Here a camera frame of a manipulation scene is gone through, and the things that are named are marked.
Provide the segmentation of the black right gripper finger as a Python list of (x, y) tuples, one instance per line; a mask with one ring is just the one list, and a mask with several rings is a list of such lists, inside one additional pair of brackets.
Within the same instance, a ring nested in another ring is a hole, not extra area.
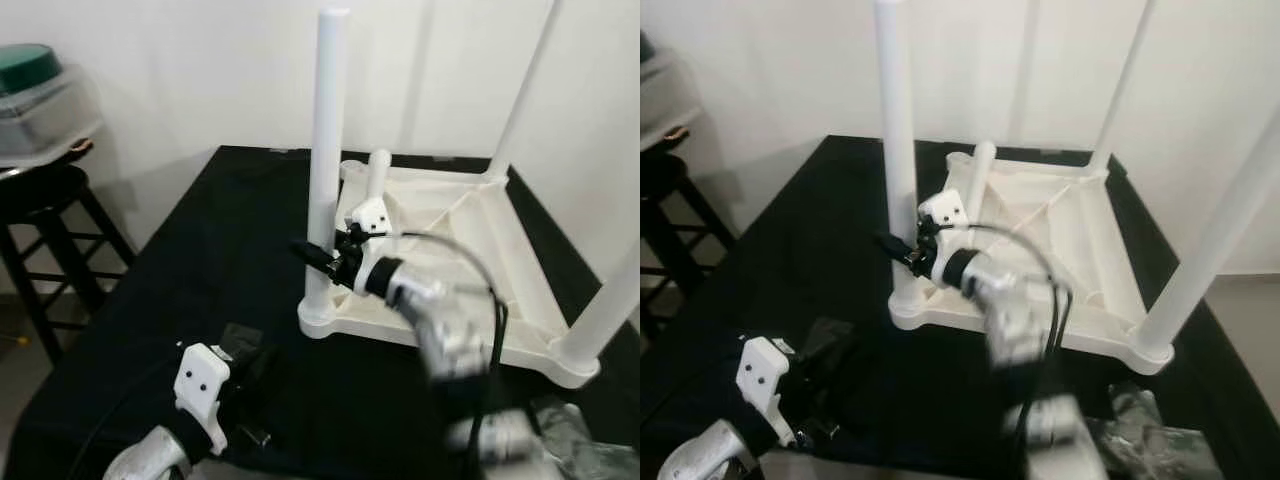
[(915, 262), (916, 251), (905, 239), (901, 239), (888, 232), (874, 233), (874, 239), (877, 246), (893, 261), (902, 264), (904, 266), (913, 266)]
[(334, 273), (335, 260), (324, 247), (300, 239), (291, 242), (291, 252), (319, 273)]

